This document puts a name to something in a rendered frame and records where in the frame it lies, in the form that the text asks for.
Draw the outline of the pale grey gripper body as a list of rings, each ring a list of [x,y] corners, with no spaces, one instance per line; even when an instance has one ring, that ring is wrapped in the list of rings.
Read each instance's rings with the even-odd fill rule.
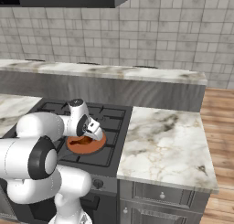
[[[89,127],[87,129],[86,135],[93,140],[100,141],[102,139],[102,129],[100,126]]]

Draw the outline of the terracotta round saucepan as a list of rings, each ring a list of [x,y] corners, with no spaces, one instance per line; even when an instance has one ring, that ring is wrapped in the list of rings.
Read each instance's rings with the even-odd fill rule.
[[[106,143],[105,133],[102,134],[102,139],[100,141],[92,139],[92,142],[90,144],[70,144],[70,139],[72,137],[73,136],[69,136],[67,138],[67,147],[71,152],[77,155],[89,155],[98,152]]]

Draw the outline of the brown chicken drumstick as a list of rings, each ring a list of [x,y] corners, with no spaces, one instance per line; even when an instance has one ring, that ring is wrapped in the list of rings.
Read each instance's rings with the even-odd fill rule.
[[[70,139],[70,144],[90,144],[92,139],[88,136],[81,136],[81,137],[72,137]]]

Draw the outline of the black gas hob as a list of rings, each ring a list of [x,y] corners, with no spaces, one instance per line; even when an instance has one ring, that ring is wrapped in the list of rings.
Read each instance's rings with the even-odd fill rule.
[[[67,147],[68,136],[63,136],[54,142],[58,164],[78,168],[94,176],[115,177],[132,109],[108,104],[87,102],[86,104],[90,117],[100,124],[102,133],[105,133],[106,143],[98,152],[77,155]],[[27,114],[33,112],[51,112],[56,115],[69,116],[69,101],[42,99]],[[16,125],[2,139],[15,137]]]

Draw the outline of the grey wood counter back panel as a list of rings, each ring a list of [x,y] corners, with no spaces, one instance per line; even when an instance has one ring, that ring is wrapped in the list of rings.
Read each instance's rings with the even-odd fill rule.
[[[0,93],[199,112],[204,85],[0,71]]]

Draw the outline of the black oven door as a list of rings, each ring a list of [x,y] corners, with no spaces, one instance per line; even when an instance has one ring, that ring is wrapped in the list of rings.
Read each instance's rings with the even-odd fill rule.
[[[118,224],[117,197],[95,194],[100,197],[99,206],[96,209],[85,208],[83,210],[90,216],[92,224]],[[48,224],[56,215],[54,198],[28,205],[20,205],[17,218],[27,224]]]

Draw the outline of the grey drawer front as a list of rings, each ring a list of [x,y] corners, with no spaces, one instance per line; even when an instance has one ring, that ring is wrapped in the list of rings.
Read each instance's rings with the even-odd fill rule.
[[[165,194],[164,199],[161,199],[159,197],[161,192],[164,192]],[[188,206],[191,203],[194,192],[174,187],[163,187],[143,183],[135,183],[134,196],[154,202],[168,203],[176,206]]]

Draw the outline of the grey cupboard door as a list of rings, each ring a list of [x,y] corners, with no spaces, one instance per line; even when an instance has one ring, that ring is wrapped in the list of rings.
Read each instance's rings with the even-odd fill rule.
[[[120,200],[120,224],[199,224],[200,220],[196,213]]]

